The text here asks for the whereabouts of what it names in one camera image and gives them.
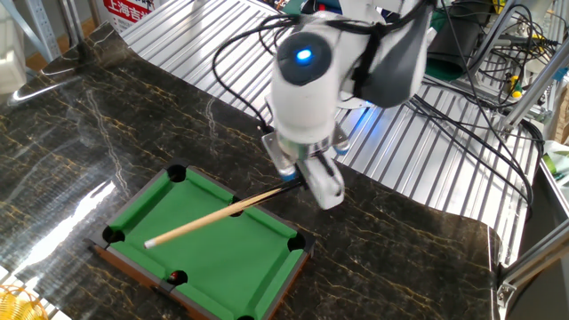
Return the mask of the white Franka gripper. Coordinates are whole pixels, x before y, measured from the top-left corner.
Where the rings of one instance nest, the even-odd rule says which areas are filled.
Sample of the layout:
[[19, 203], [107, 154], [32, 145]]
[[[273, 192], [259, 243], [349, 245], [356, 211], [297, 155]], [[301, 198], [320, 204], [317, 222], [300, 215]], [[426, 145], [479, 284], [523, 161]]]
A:
[[323, 210], [329, 210], [344, 200], [345, 183], [334, 161], [322, 152], [300, 154], [297, 165], [303, 184], [299, 190], [310, 191]]

